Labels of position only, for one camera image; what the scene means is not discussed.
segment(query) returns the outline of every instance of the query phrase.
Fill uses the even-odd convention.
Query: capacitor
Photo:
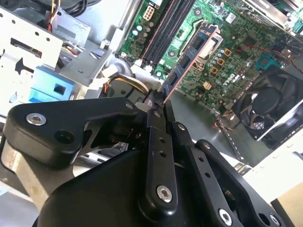
[[[141,31],[142,31],[142,29],[143,29],[143,28],[142,28],[142,26],[141,26],[141,25],[138,25],[138,26],[137,26],[137,30],[138,30],[139,32],[141,32]]]
[[[138,35],[138,31],[137,31],[137,30],[134,30],[134,31],[133,31],[133,35],[134,35],[134,36],[137,36],[137,35]]]

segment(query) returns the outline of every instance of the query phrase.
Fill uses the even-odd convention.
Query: white label
[[[234,15],[233,13],[229,13],[228,17],[226,18],[226,21],[231,24],[235,18],[236,15]]]

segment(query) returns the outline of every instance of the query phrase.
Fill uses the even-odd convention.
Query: green circuit board
[[[157,24],[159,23],[161,16],[166,8],[166,5],[170,2],[170,0],[164,0],[161,6],[155,9],[155,12],[150,20],[146,20],[143,18],[144,13],[146,12],[149,4],[149,1],[145,0],[140,9],[138,16],[135,19],[135,22],[130,30],[130,34],[123,45],[121,52],[127,54],[128,57],[133,59],[139,59],[142,50],[148,45],[148,40],[152,36],[154,30],[156,29]]]
[[[178,87],[185,94],[216,109],[222,106],[231,107],[269,64],[280,66],[281,59],[276,59],[276,55],[260,49],[271,49],[281,40],[297,42],[281,29],[257,23],[246,14],[241,14],[239,8],[233,7],[234,1],[227,2],[196,0],[153,71],[155,77],[166,79],[199,25],[207,23],[218,26],[222,42],[215,51],[212,51],[203,65],[199,62],[193,65]],[[158,24],[167,4],[169,0],[164,0],[152,19],[145,21],[143,14],[149,6],[149,1],[146,0],[132,30],[135,30],[138,25],[146,29],[150,22],[154,25]],[[142,32],[139,35],[130,34],[121,52],[134,60],[139,59],[152,37],[152,30],[144,39],[142,39]],[[244,51],[239,51],[239,48],[243,47],[245,47]]]
[[[212,4],[214,1],[197,0],[188,14],[186,20],[179,29],[176,37],[160,61],[155,70],[155,75],[161,75],[166,79],[167,73],[177,63],[180,50],[190,39],[193,33],[193,24],[205,20],[204,23],[218,25],[220,36],[223,38],[220,46],[207,60],[204,69],[193,66],[179,85],[184,93],[193,96],[206,105],[220,108],[222,104],[228,105],[237,100],[246,91],[252,82],[259,76],[256,62],[264,54],[264,51],[247,49],[239,53],[237,49],[243,44],[257,46],[259,48],[272,48],[282,36],[271,32],[268,27],[262,26],[252,20],[243,17],[239,12],[233,10],[228,4],[223,6]]]

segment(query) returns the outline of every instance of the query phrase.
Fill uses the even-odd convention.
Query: yellow wire
[[[66,47],[62,47],[62,49],[67,51],[68,53],[71,53],[72,55],[74,55],[73,52],[71,50],[67,49]]]
[[[142,92],[143,94],[147,94],[146,91],[144,91],[143,89],[141,89],[140,87],[138,87],[137,85],[133,84],[132,82],[128,81],[128,80],[125,80],[123,78],[117,78],[115,80],[119,80],[119,81],[122,81],[124,83],[127,83],[129,84],[130,86],[136,88],[137,90],[139,90],[140,92]]]
[[[55,10],[55,0],[52,0],[52,14],[53,14],[54,10]]]

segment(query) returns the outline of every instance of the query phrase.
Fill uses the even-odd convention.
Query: chip
[[[253,45],[255,45],[256,44],[256,40],[254,40],[252,37],[250,37],[249,35],[245,38],[245,40],[244,40],[244,44],[246,45],[246,46],[253,46]]]

